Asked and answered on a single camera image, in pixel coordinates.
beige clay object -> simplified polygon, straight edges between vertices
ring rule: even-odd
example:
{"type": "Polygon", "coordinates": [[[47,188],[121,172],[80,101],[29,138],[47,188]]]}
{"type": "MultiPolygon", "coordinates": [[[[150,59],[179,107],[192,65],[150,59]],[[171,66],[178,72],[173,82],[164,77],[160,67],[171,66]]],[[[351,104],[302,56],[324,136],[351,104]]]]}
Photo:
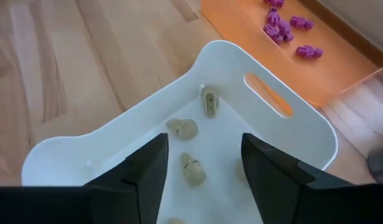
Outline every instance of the beige clay object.
{"type": "Polygon", "coordinates": [[[248,184],[246,173],[244,172],[244,166],[242,165],[242,159],[239,159],[236,164],[236,175],[241,182],[248,184]]]}
{"type": "Polygon", "coordinates": [[[197,124],[192,119],[171,119],[167,122],[167,127],[180,139],[189,140],[197,135],[197,124]]]}
{"type": "Polygon", "coordinates": [[[201,91],[204,112],[207,118],[214,118],[218,112],[219,97],[215,86],[206,86],[201,91]]]}
{"type": "Polygon", "coordinates": [[[183,174],[190,187],[196,187],[202,184],[206,179],[205,170],[201,167],[198,160],[192,158],[189,153],[182,153],[181,157],[183,174]]]}
{"type": "Polygon", "coordinates": [[[168,220],[168,224],[185,224],[185,221],[181,220],[180,218],[171,218],[168,220]]]}

orange tray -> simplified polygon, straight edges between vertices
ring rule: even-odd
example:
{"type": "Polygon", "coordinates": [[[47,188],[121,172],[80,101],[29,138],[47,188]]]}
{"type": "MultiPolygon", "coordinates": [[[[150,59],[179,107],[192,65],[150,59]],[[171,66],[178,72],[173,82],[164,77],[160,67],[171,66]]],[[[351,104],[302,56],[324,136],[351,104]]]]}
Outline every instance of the orange tray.
{"type": "MultiPolygon", "coordinates": [[[[202,0],[201,3],[203,14],[225,39],[249,52],[314,107],[327,104],[383,69],[383,65],[371,62],[297,0],[285,1],[278,9],[281,18],[289,21],[291,16],[302,16],[312,20],[315,26],[312,30],[292,29],[294,40],[277,45],[262,30],[270,8],[263,0],[202,0]],[[324,55],[317,60],[301,59],[295,55],[301,45],[321,47],[324,55]]],[[[286,102],[269,91],[289,111],[286,102]]]]}

white plastic tray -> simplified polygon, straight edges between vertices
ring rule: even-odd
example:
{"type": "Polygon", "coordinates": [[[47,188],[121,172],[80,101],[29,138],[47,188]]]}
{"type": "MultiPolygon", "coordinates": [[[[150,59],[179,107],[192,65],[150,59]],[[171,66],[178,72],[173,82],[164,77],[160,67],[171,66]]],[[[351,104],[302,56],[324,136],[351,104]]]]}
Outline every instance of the white plastic tray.
{"type": "Polygon", "coordinates": [[[181,78],[92,133],[56,137],[36,145],[22,170],[23,185],[83,185],[118,165],[158,133],[168,132],[171,118],[194,119],[199,128],[191,141],[169,134],[167,180],[157,223],[170,217],[186,223],[261,223],[251,191],[235,174],[241,158],[241,136],[252,133],[269,144],[325,169],[338,143],[329,122],[273,76],[243,49],[230,42],[210,42],[181,78]],[[293,108],[286,118],[245,81],[256,74],[293,108]],[[219,111],[205,118],[200,90],[219,89],[219,111]],[[189,152],[207,173],[203,185],[190,189],[182,174],[180,155],[189,152]]]}

wooden floor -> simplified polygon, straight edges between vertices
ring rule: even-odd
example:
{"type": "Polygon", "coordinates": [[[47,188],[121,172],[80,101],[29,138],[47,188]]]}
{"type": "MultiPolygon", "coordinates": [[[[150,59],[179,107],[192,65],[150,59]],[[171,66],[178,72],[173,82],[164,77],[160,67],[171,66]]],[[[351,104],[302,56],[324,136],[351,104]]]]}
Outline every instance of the wooden floor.
{"type": "MultiPolygon", "coordinates": [[[[0,0],[0,185],[19,185],[39,141],[88,133],[184,74],[221,36],[200,0],[0,0]]],[[[338,128],[328,172],[373,182],[383,74],[322,109],[338,128]]]]}

white wall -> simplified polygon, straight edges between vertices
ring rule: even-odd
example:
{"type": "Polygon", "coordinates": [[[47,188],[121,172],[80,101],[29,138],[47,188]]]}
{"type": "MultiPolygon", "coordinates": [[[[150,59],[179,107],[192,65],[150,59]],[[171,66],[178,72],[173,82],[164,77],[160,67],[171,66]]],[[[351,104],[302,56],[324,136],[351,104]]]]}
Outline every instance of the white wall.
{"type": "Polygon", "coordinates": [[[383,0],[319,0],[383,51],[383,0]]]}

